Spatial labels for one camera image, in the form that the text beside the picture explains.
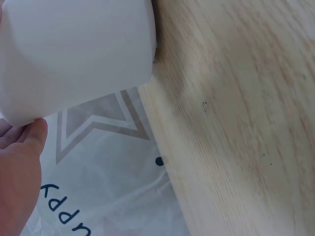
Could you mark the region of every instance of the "black lettering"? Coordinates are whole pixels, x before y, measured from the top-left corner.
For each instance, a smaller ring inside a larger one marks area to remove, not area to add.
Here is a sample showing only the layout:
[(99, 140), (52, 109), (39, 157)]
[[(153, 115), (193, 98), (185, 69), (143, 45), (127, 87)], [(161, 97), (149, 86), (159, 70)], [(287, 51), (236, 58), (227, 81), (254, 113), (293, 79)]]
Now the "black lettering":
[(46, 185), (41, 186), (40, 190), (45, 189), (45, 198), (47, 198), (49, 188), (59, 189), (59, 187), (54, 184), (46, 184)]
[[(77, 210), (75, 213), (73, 213), (73, 214), (71, 215), (70, 213), (63, 211), (63, 212), (60, 212), (60, 213), (59, 213), (59, 216), (58, 216), (58, 217), (59, 217), (60, 222), (65, 225), (65, 224), (68, 223), (70, 220), (72, 220), (79, 212), (80, 212), (80, 211)], [(62, 216), (63, 216), (63, 215), (67, 216), (68, 219), (63, 220), (63, 219), (62, 219)]]
[[(58, 209), (58, 207), (61, 206), (62, 203), (65, 202), (65, 200), (67, 200), (67, 197), (64, 197), (61, 201), (58, 200), (58, 199), (52, 198), (52, 199), (49, 200), (48, 206), (49, 206), (50, 210), (55, 211), (55, 210)], [(51, 206), (51, 203), (52, 203), (52, 202), (55, 202), (55, 203), (57, 203), (57, 204), (56, 204), (54, 207), (52, 207), (52, 206)]]
[(85, 236), (91, 235), (91, 230), (88, 227), (83, 226), (83, 223), (79, 224), (77, 227), (72, 229), (72, 231), (77, 231), (77, 230), (86, 230), (88, 232), (88, 234)]

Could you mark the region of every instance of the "black dot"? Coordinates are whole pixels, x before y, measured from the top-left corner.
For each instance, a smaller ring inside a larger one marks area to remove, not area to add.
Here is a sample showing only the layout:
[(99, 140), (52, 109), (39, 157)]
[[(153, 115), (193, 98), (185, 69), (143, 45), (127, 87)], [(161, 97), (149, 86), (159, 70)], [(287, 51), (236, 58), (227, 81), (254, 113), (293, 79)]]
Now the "black dot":
[(157, 159), (156, 159), (156, 164), (158, 165), (158, 166), (163, 166), (164, 165), (164, 162), (163, 162), (163, 160), (162, 160), (162, 157), (158, 157)]

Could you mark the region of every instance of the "star logo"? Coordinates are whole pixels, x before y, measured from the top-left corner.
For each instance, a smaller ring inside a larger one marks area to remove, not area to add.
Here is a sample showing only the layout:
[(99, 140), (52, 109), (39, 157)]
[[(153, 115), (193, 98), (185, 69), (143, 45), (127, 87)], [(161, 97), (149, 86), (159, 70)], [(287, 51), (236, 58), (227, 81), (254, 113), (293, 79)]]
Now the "star logo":
[(129, 93), (124, 90), (58, 113), (56, 163), (93, 129), (149, 140)]

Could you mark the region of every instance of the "wooden table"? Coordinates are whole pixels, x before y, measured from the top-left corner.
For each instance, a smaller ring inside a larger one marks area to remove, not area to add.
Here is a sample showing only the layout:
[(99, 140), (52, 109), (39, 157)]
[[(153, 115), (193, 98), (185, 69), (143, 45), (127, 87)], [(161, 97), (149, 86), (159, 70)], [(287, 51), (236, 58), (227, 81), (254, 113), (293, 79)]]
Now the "wooden table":
[(315, 235), (315, 0), (156, 0), (145, 109), (192, 236)]

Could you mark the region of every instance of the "plastic bag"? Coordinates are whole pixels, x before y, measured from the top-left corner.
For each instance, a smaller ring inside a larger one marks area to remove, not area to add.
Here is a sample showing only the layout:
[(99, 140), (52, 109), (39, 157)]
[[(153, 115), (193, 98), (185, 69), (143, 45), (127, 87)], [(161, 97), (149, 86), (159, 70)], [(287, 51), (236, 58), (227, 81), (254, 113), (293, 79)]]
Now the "plastic bag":
[(47, 118), (22, 236), (189, 236), (136, 88)]

